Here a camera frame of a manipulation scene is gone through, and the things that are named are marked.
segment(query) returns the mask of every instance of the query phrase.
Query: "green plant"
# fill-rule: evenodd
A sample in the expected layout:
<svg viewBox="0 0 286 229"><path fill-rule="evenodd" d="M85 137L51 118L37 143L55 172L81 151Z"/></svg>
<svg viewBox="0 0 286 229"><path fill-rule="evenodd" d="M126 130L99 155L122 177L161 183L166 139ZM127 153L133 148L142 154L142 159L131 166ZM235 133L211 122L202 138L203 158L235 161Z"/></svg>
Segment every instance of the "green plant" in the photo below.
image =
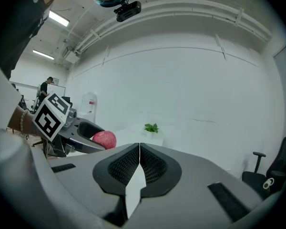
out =
<svg viewBox="0 0 286 229"><path fill-rule="evenodd" d="M145 124L145 130L148 132L156 132L158 133L158 126L157 124L151 125L151 124Z"/></svg>

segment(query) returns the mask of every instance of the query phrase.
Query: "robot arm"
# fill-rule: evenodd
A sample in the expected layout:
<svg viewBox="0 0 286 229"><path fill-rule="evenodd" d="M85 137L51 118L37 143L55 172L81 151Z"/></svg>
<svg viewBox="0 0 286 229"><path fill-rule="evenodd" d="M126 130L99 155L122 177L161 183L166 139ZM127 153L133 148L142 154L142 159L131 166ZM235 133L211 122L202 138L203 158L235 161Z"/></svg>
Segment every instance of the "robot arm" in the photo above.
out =
<svg viewBox="0 0 286 229"><path fill-rule="evenodd" d="M33 122L51 142L59 157L66 157L71 149L86 154L105 150L105 147L90 140L104 130L86 119L78 118L76 110L56 94L44 99Z"/></svg>

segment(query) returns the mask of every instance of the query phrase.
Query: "black rubber strip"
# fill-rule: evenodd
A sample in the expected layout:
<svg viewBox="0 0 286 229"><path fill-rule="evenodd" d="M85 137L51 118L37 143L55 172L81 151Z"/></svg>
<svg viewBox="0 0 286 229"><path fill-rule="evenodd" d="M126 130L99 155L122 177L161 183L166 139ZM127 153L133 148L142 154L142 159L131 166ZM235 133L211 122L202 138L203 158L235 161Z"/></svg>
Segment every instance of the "black rubber strip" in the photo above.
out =
<svg viewBox="0 0 286 229"><path fill-rule="evenodd" d="M213 183L208 188L233 222L250 212L222 183Z"/></svg>
<svg viewBox="0 0 286 229"><path fill-rule="evenodd" d="M61 172L61 171L68 170L68 169L72 169L72 168L75 168L75 167L76 166L74 164L66 164L66 165L62 165L62 166L52 167L52 171L54 173L57 173L57 172Z"/></svg>

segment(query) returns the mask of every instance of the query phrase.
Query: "black mesh pad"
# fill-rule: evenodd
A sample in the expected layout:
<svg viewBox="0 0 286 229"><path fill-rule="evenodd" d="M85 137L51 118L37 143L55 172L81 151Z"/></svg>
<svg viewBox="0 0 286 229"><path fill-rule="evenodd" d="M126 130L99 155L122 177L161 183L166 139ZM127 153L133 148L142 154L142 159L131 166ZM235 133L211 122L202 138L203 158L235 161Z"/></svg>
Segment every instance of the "black mesh pad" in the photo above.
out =
<svg viewBox="0 0 286 229"><path fill-rule="evenodd" d="M125 188L139 165L139 144L103 159L93 169L94 180L109 194L125 196Z"/></svg>
<svg viewBox="0 0 286 229"><path fill-rule="evenodd" d="M143 168L146 187L141 197L158 197L168 193L181 178L181 167L173 158L148 145L133 144L100 161L93 169L93 178L104 192L125 196L125 189L139 165Z"/></svg>
<svg viewBox="0 0 286 229"><path fill-rule="evenodd" d="M146 181L146 187L141 190L142 198L163 196L177 185L182 170L176 160L145 143L140 144L140 154Z"/></svg>
<svg viewBox="0 0 286 229"><path fill-rule="evenodd" d="M134 148L108 166L108 173L125 186L129 183L139 162L139 149Z"/></svg>
<svg viewBox="0 0 286 229"><path fill-rule="evenodd" d="M167 171L167 163L146 148L141 150L140 164L145 173L146 184L159 180Z"/></svg>

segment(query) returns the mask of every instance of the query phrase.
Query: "black office chair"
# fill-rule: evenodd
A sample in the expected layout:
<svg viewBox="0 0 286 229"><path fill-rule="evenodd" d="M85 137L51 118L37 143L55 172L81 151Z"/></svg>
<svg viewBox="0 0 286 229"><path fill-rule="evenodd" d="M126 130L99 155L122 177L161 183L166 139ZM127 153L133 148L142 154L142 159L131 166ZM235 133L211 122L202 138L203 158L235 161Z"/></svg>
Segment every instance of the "black office chair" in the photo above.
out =
<svg viewBox="0 0 286 229"><path fill-rule="evenodd" d="M253 154L258 156L255 170L254 172L243 172L242 181L252 187L263 199L266 199L272 193L281 190L286 180L286 137L282 141L274 162L267 170L266 176L257 173L261 158L266 157L266 155L257 152L253 152ZM269 178L275 180L274 184L270 187L270 190L263 189L263 184Z"/></svg>
<svg viewBox="0 0 286 229"><path fill-rule="evenodd" d="M61 97L63 100L65 100L68 104L70 104L70 108L72 108L73 103L70 102L70 97Z"/></svg>

